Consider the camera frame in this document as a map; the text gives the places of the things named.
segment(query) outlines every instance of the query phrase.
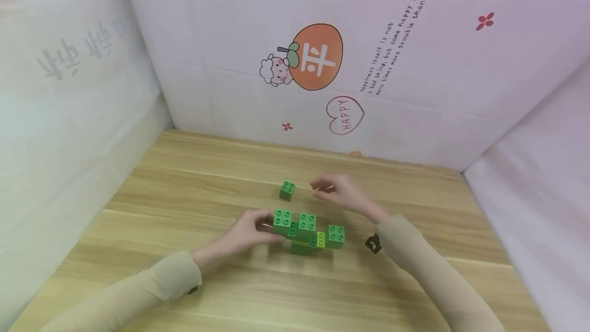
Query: orange cartoon fruit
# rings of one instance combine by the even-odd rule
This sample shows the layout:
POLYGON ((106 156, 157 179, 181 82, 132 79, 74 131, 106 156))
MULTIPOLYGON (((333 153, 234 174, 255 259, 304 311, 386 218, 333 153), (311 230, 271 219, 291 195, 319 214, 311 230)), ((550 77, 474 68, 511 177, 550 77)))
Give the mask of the orange cartoon fruit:
POLYGON ((342 37, 328 24, 307 26, 295 36, 298 44, 296 67, 290 65, 291 76, 305 90, 321 90, 338 74, 342 63, 342 37))

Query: beige sleeve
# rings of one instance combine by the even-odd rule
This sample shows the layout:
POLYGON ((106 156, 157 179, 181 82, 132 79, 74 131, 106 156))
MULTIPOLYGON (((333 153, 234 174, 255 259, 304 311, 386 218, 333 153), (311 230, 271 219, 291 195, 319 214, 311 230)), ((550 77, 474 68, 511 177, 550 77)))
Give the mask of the beige sleeve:
POLYGON ((420 283, 453 332, 504 332, 476 290, 404 216, 377 225, 381 247, 420 283))
POLYGON ((74 305, 41 332, 118 331, 146 309, 198 285, 199 267, 188 251, 179 251, 74 305))

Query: black clasp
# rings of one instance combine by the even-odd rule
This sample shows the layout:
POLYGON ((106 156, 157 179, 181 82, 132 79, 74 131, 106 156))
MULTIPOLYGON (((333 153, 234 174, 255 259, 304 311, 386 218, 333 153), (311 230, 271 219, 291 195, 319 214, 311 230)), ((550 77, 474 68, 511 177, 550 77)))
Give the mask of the black clasp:
POLYGON ((373 251, 373 254, 377 254, 379 250, 381 250, 381 242, 379 240, 379 235, 375 234, 370 236, 365 241, 365 246, 369 248, 369 250, 373 251))

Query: tabletop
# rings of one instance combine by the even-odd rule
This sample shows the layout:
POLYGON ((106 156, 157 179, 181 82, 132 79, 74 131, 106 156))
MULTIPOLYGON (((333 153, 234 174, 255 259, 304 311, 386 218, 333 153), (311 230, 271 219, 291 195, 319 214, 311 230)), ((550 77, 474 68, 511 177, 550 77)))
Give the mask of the tabletop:
POLYGON ((123 331, 448 331, 419 284, 365 240, 374 226, 311 196, 308 182, 346 173, 401 213, 488 302, 507 331, 549 331, 463 178, 452 170, 165 131, 11 332, 35 331, 84 297, 177 250, 220 236, 246 209, 313 213, 346 228, 340 250, 292 255, 258 246, 203 275, 198 292, 123 331), (283 181, 296 185, 279 199, 283 181))

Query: white backdrop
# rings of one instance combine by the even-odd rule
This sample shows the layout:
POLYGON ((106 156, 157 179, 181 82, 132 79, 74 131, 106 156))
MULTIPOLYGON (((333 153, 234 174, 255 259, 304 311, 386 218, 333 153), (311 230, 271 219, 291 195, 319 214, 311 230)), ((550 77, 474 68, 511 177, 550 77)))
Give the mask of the white backdrop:
POLYGON ((170 114, 129 0, 0 0, 0 331, 170 114))
POLYGON ((458 170, 590 55, 587 0, 132 2, 180 129, 458 170))
POLYGON ((465 177, 555 332, 590 325, 590 59, 465 177))

